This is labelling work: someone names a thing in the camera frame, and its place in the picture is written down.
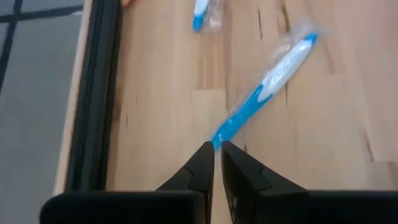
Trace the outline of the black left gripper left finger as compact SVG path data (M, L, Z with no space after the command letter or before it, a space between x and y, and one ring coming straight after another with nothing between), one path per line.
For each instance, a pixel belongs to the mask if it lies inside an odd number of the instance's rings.
M210 224L215 152L204 142L153 191L68 192L42 207L40 224Z

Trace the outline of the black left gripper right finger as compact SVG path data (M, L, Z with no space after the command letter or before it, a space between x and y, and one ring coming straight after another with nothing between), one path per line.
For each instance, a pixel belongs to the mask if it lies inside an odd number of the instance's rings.
M233 224L398 224L398 191L309 190L229 141L223 184Z

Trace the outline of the blue white toothbrush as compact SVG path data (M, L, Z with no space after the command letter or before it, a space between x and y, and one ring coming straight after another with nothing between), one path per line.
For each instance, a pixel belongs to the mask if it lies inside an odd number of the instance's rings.
M216 31L223 25L226 0L195 0L192 30L194 32Z
M214 150L232 140L244 125L293 77L315 48L321 29L312 21L302 21L288 31L274 49L258 84L238 102L218 126L210 141Z

